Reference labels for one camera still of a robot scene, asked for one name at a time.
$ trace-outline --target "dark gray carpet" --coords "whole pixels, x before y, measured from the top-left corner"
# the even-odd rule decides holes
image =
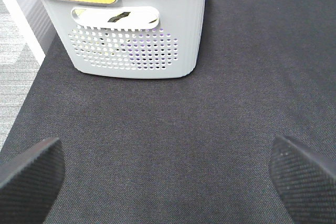
[[[336,160],[336,0],[206,0],[196,69],[174,80],[75,70],[55,39],[0,154],[59,136],[46,223],[291,223],[275,133]]]

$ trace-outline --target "floor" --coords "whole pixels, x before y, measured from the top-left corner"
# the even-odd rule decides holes
[[[39,69],[0,0],[0,149]]]

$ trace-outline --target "gray carpet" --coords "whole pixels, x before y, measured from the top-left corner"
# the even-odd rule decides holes
[[[56,38],[0,153],[49,136],[66,179],[45,223],[292,223],[268,175],[276,133],[336,161],[336,0],[206,0],[196,69],[77,71]]]
[[[33,53],[0,0],[0,149],[38,69]]]

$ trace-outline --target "laundry basket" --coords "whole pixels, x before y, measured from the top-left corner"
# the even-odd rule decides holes
[[[205,0],[43,0],[81,72],[178,78],[196,65]]]

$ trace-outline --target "ventilation holes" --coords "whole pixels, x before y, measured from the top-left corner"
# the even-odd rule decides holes
[[[93,67],[165,70],[178,60],[178,39],[163,28],[128,32],[78,25],[68,36],[76,56]]]

